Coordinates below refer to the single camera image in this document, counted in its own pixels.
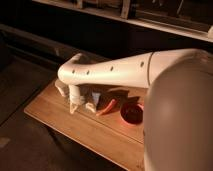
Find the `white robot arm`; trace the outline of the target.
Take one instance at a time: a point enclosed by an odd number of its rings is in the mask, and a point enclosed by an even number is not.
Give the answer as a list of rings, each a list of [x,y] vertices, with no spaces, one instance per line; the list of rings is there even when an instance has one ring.
[[[85,102],[82,84],[148,90],[145,171],[213,171],[213,54],[179,49],[96,64],[77,54],[60,66],[56,81],[71,111]]]

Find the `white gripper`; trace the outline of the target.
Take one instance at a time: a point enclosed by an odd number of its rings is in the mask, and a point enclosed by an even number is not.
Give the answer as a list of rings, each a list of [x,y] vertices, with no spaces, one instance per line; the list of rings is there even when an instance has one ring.
[[[78,105],[80,104],[80,89],[78,86],[69,85],[69,98],[72,103],[70,103],[70,114],[74,114],[78,109]],[[86,109],[90,110],[93,113],[96,113],[96,106],[93,103],[86,103]]]

